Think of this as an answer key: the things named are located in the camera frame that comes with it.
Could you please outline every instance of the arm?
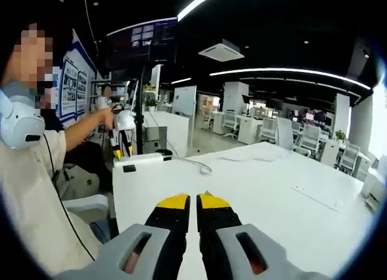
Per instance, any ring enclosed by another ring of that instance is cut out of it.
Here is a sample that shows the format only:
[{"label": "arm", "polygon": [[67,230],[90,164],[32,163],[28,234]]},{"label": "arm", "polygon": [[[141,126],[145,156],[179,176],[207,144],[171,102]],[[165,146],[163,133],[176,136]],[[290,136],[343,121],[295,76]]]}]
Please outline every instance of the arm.
[{"label": "arm", "polygon": [[114,115],[110,109],[101,109],[100,111],[90,114],[83,120],[70,126],[65,131],[66,151],[74,149],[94,128],[98,127],[101,123],[104,123],[109,129],[112,129],[113,119]]}]

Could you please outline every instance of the floor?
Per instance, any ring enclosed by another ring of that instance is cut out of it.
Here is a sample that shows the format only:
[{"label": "floor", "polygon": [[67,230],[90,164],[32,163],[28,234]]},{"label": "floor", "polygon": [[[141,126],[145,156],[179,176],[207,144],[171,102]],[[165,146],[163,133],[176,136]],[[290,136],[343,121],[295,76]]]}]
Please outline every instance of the floor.
[{"label": "floor", "polygon": [[245,146],[245,144],[238,142],[235,138],[223,137],[203,127],[201,116],[197,116],[193,128],[192,149],[188,152],[188,156]]}]

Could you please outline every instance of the hand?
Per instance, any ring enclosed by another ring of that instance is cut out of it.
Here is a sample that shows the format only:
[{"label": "hand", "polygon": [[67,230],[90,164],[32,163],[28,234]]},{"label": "hand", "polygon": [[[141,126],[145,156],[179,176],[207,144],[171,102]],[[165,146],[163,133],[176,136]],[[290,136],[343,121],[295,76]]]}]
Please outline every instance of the hand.
[{"label": "hand", "polygon": [[114,114],[111,112],[109,108],[101,109],[100,113],[102,115],[101,123],[105,124],[109,130],[113,128]]}]

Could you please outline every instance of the potted plant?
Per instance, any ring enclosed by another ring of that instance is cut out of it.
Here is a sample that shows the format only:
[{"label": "potted plant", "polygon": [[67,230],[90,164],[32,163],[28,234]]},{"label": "potted plant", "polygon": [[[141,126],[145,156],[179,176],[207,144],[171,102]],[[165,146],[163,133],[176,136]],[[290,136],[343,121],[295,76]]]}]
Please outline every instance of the potted plant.
[{"label": "potted plant", "polygon": [[157,101],[155,99],[149,98],[145,102],[145,107],[148,108],[150,112],[154,112],[157,106]]},{"label": "potted plant", "polygon": [[336,135],[336,140],[337,141],[341,141],[342,143],[344,143],[345,141],[345,133],[341,130],[338,130],[334,133]]}]

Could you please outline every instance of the black stand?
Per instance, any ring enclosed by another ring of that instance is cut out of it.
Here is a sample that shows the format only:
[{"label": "black stand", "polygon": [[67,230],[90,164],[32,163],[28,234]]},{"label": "black stand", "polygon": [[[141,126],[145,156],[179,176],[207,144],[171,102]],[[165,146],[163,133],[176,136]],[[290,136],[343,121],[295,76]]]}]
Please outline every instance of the black stand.
[{"label": "black stand", "polygon": [[137,141],[137,155],[143,153],[143,77],[145,66],[143,66],[140,76],[140,81],[135,94],[135,136]]}]

